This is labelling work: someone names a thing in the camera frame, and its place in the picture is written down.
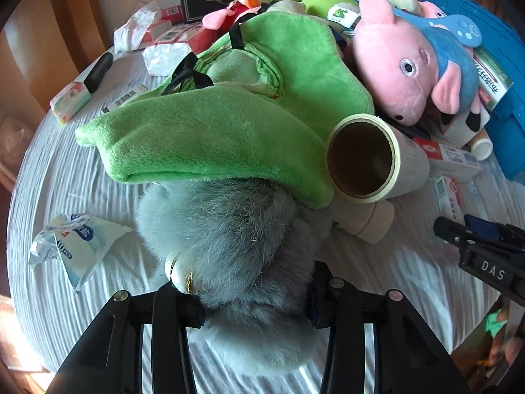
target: wrinkled sheet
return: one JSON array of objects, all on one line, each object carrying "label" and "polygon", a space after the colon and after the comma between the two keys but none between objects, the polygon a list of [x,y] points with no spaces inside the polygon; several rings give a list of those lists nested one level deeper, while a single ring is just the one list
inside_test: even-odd
[{"label": "wrinkled sheet", "polygon": [[[75,294],[61,262],[27,265],[30,244],[54,216],[90,215],[134,227],[133,214],[144,185],[115,183],[104,171],[95,148],[76,144],[74,130],[98,117],[100,109],[133,86],[149,88],[162,78],[148,76],[140,52],[116,60],[99,90],[65,126],[52,114],[41,123],[26,154],[10,209],[7,259],[10,288],[24,333],[49,370],[58,370],[75,342],[114,292],[133,295],[151,290],[156,262],[136,232],[109,250],[82,292]],[[483,163],[473,182],[461,185],[466,212],[523,227],[525,188],[508,182],[494,157]],[[457,267],[458,255],[432,233],[439,216],[431,183],[392,200],[395,219],[387,236],[372,246],[334,229],[319,252],[335,276],[357,288],[383,294],[400,289],[451,352],[481,322],[498,292]],[[151,393],[151,329],[144,331],[144,393]],[[373,342],[366,328],[366,392],[373,392]],[[236,375],[222,366],[206,344],[191,345],[193,370],[200,393],[317,393],[325,366],[325,342],[316,356],[296,372],[268,378]]]}]

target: white plastic bag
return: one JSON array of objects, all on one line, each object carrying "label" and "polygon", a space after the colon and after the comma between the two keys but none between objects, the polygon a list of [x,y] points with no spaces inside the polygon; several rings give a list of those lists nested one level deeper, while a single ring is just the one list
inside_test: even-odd
[{"label": "white plastic bag", "polygon": [[138,49],[148,28],[161,18],[161,8],[156,1],[139,9],[125,25],[115,31],[115,54]]},{"label": "white plastic bag", "polygon": [[73,290],[78,292],[112,244],[131,231],[87,214],[58,215],[33,240],[29,265],[60,258]]},{"label": "white plastic bag", "polygon": [[17,176],[33,133],[21,121],[8,117],[0,125],[0,163]]}]

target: screw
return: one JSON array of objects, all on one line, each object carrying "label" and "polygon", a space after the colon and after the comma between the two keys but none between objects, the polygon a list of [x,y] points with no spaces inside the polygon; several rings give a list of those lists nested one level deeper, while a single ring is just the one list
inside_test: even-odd
[{"label": "screw", "polygon": [[118,291],[113,295],[113,299],[117,302],[122,302],[123,300],[128,299],[128,292],[126,291]]},{"label": "screw", "polygon": [[333,278],[330,280],[330,286],[334,289],[341,289],[345,285],[345,281],[340,278]]},{"label": "screw", "polygon": [[399,302],[403,299],[403,294],[400,291],[390,291],[388,292],[388,297],[396,302]]}]

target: orange beak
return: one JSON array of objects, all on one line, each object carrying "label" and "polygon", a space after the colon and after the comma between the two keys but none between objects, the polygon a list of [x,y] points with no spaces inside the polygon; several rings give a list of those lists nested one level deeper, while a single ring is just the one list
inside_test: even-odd
[{"label": "orange beak", "polygon": [[254,7],[259,7],[261,3],[259,0],[244,0],[244,5],[249,9],[253,9]]}]

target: green fleece fabric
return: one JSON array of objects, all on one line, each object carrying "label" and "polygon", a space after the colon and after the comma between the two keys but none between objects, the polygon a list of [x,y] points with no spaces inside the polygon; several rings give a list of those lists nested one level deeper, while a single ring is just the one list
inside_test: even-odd
[{"label": "green fleece fabric", "polygon": [[[271,11],[244,22],[241,31],[244,41],[280,73],[283,83],[278,104],[323,142],[343,118],[374,113],[372,98],[341,60],[325,24],[310,16]],[[229,47],[228,34],[199,55],[197,70],[206,72],[208,55],[221,47]]]},{"label": "green fleece fabric", "polygon": [[77,141],[96,145],[118,182],[260,177],[311,208],[333,196],[321,140],[271,99],[237,88],[135,102],[77,130]]},{"label": "green fleece fabric", "polygon": [[349,115],[373,113],[372,99],[314,18],[267,12],[241,30],[245,50],[226,34],[199,55],[195,70],[215,86],[186,81],[162,97],[168,78],[79,128],[78,143],[97,146],[118,182],[262,177],[326,207],[329,134]]}]

